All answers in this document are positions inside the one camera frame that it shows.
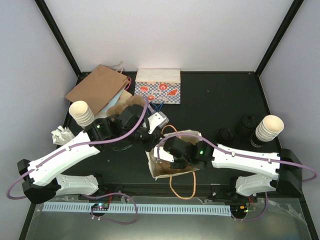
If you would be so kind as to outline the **single black lid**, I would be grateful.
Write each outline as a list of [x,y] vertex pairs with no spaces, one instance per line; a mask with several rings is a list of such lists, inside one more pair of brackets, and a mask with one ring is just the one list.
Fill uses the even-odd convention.
[[217,132],[217,142],[219,144],[228,145],[235,140],[235,133],[233,130],[223,127]]

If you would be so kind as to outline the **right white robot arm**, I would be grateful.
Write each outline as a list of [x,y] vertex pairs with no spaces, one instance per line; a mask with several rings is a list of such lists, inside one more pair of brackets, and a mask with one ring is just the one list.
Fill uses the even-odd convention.
[[186,166],[204,168],[211,163],[217,169],[234,169],[250,176],[237,177],[227,189],[234,202],[262,192],[277,192],[286,197],[302,196],[302,170],[297,156],[289,149],[280,153],[261,153],[214,145],[200,139],[190,143],[177,136],[167,139],[163,150]]

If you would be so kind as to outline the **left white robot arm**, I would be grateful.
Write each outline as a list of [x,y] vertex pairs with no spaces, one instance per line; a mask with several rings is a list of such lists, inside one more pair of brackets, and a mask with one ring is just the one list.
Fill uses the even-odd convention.
[[64,171],[107,148],[125,144],[141,144],[146,152],[161,138],[161,127],[167,118],[160,112],[146,116],[147,109],[138,104],[127,106],[121,113],[98,118],[77,136],[52,153],[29,161],[22,159],[17,167],[23,177],[23,193],[33,204],[60,195],[88,195],[97,200],[108,192],[98,174],[65,175]]

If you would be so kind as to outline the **cream paper bag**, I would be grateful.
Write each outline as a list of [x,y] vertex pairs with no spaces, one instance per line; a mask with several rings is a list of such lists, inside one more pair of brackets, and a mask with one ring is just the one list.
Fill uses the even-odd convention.
[[[179,133],[178,131],[177,131],[177,129],[173,126],[173,125],[171,125],[171,124],[167,124],[167,125],[165,125],[163,128],[162,128],[162,130],[161,130],[161,133],[163,133],[164,132],[164,129],[165,128],[168,128],[168,127],[170,127],[170,128],[172,128],[176,133]],[[161,149],[161,150],[159,150],[159,160],[157,160],[156,162],[157,163],[160,163],[160,162],[162,162],[162,161],[167,161],[167,162],[170,162],[171,164],[174,164],[175,162],[174,162],[174,157],[173,156],[171,156],[171,157],[169,157],[169,153],[165,153],[165,151],[163,150],[163,148]],[[173,175],[172,174],[169,174],[169,187],[170,187],[170,189],[171,189],[171,191],[179,198],[179,199],[182,199],[182,200],[191,200],[194,196],[195,196],[195,194],[196,194],[196,187],[197,187],[197,177],[196,177],[196,172],[193,170],[193,171],[191,171],[191,173],[192,173],[192,175],[193,175],[193,192],[192,192],[192,195],[190,196],[190,197],[182,197],[182,196],[180,196],[175,190],[174,190],[174,188],[173,188],[173,186],[172,186],[172,181],[173,181]]]

